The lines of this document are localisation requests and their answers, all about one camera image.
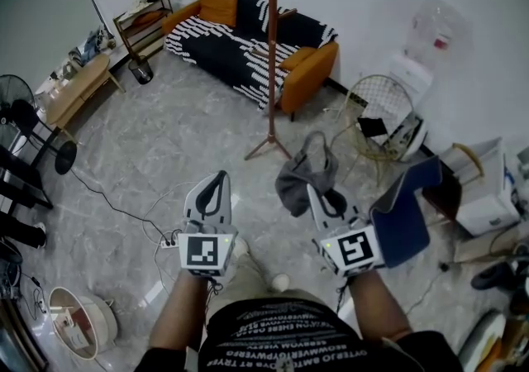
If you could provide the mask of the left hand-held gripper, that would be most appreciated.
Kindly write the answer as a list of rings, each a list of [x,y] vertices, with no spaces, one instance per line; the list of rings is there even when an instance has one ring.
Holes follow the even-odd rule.
[[[188,193],[183,215],[187,222],[179,233],[181,269],[204,278],[226,273],[238,230],[231,223],[231,181],[220,170],[198,182]]]

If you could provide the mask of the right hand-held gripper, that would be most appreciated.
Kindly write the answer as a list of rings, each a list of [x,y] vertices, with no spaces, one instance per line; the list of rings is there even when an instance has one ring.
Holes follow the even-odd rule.
[[[336,276],[349,278],[385,267],[374,226],[358,218],[348,190],[330,189],[324,196],[308,184],[307,195],[319,235],[317,252]]]

